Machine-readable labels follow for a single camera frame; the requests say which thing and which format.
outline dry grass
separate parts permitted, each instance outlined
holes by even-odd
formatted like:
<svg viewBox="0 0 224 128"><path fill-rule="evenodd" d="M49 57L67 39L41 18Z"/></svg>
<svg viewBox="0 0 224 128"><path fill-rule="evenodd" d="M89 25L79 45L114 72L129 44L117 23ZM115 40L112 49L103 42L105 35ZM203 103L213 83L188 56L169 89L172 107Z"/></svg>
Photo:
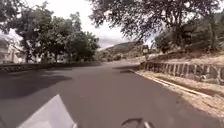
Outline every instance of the dry grass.
<svg viewBox="0 0 224 128"><path fill-rule="evenodd" d="M183 84L188 85L189 87L194 87L197 89L209 89L213 91L219 91L224 94L224 87L213 85L213 84L206 84L206 83L199 83L193 80L188 80L184 78L172 77L167 76L164 74L159 73L152 73L148 71L137 71L139 74L148 77L165 77L167 79L175 80L177 82L181 82ZM213 95L211 97L201 97L198 95L189 95L189 93L185 92L182 89L169 86L167 87L171 91L177 92L181 94L181 97L191 103L195 108L206 111L207 113L220 118L224 122L224 97L219 95Z"/></svg>
<svg viewBox="0 0 224 128"><path fill-rule="evenodd" d="M215 64L224 65L224 52L215 54L204 53L172 53L157 55L157 57L151 58L151 60L162 62L183 62L183 63L196 63L196 64Z"/></svg>

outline road curve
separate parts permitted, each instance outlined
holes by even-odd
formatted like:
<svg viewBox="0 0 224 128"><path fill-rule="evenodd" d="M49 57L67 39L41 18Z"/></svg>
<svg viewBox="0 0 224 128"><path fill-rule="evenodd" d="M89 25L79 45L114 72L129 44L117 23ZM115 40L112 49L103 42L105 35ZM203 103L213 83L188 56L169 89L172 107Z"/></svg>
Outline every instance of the road curve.
<svg viewBox="0 0 224 128"><path fill-rule="evenodd" d="M135 117L150 120L156 128L224 127L178 94L127 69L111 64L1 75L0 120L15 128L60 94L82 128L119 128Z"/></svg>

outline motorcycle windshield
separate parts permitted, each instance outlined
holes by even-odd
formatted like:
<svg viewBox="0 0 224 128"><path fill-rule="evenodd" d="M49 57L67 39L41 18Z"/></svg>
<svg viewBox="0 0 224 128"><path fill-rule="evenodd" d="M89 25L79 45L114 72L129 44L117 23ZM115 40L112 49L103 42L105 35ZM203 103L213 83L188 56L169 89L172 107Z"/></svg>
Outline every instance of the motorcycle windshield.
<svg viewBox="0 0 224 128"><path fill-rule="evenodd" d="M76 128L59 95L37 110L18 128Z"/></svg>

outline hillside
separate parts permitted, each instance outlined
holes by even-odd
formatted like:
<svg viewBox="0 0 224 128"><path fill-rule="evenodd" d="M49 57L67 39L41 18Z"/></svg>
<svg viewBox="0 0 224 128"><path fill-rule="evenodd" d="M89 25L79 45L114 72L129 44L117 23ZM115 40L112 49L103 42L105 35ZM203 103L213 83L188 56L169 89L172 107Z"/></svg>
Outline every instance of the hillside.
<svg viewBox="0 0 224 128"><path fill-rule="evenodd" d="M126 42L101 50L97 53L99 61L116 61L142 56L142 43Z"/></svg>

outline retaining wall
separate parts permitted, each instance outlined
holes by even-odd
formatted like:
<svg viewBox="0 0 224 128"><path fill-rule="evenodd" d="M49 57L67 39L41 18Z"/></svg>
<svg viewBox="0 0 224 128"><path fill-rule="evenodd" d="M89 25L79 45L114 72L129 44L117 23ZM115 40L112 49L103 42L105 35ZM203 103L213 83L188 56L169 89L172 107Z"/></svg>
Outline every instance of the retaining wall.
<svg viewBox="0 0 224 128"><path fill-rule="evenodd" d="M140 68L198 82L224 85L224 65L143 62Z"/></svg>

